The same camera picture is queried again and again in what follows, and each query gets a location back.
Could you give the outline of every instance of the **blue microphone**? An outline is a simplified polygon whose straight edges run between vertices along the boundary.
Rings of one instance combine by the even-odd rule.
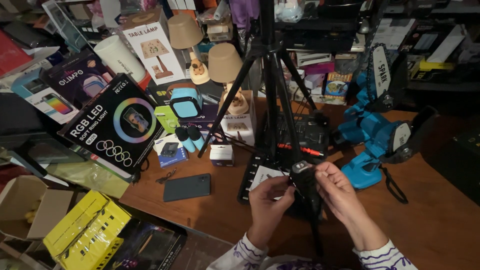
[[[183,127],[177,127],[175,129],[175,134],[177,135],[177,138],[179,141],[181,141],[181,144],[183,144],[183,147],[187,149],[190,153],[195,152],[195,145],[193,144],[193,141],[188,137],[187,130],[184,129]]]
[[[188,135],[190,136],[190,139],[192,139],[193,144],[197,147],[198,150],[202,149],[202,146],[204,146],[204,137],[202,136],[202,133],[196,126],[190,126],[188,128]]]

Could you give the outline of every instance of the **green box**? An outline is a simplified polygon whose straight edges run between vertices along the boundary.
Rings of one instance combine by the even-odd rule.
[[[175,133],[175,129],[180,126],[179,119],[175,116],[170,106],[156,107],[155,116],[167,133]]]

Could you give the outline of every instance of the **blue square speaker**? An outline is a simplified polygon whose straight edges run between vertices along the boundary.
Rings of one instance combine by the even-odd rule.
[[[202,114],[202,94],[194,84],[175,84],[170,98],[170,107],[178,118]]]

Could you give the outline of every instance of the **sleeve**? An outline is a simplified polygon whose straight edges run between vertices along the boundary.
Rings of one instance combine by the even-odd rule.
[[[368,270],[417,270],[417,268],[393,245],[392,240],[372,251],[353,252],[359,257],[364,269]]]
[[[268,249],[260,250],[252,245],[245,233],[236,245],[210,264],[207,270],[259,270],[267,252]]]

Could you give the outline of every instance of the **wooden desk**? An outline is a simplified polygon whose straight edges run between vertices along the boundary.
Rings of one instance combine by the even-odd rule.
[[[265,99],[256,98],[255,104],[260,116],[265,111]],[[342,122],[345,109],[345,106],[323,106],[332,126]],[[415,115],[390,111],[385,117],[390,121],[411,120]],[[428,142],[445,140],[441,135],[455,134],[455,128],[460,124],[456,119],[450,119],[441,125],[441,132],[431,135]],[[350,152],[333,154],[328,160],[343,165],[361,151],[363,147],[355,147]],[[248,230],[252,218],[250,207],[237,202],[237,192],[250,154],[240,148],[234,148],[234,153],[234,168],[214,167],[208,158],[209,150],[202,159],[198,159],[196,153],[191,154],[189,161],[176,165],[173,178],[209,172],[212,175],[211,195],[165,203],[162,201],[164,186],[155,180],[173,168],[161,169],[156,153],[152,152],[149,170],[142,173],[135,187],[128,187],[120,202],[235,243]],[[384,181],[359,192],[358,196],[370,216],[401,252],[419,269],[478,269],[480,208],[431,168],[421,154],[405,163],[386,167],[410,203],[403,205],[393,198]],[[329,218],[320,225],[320,232],[327,263],[359,269],[358,259],[351,252],[353,243],[341,223]],[[270,256],[313,257],[309,224],[285,216],[269,247]]]

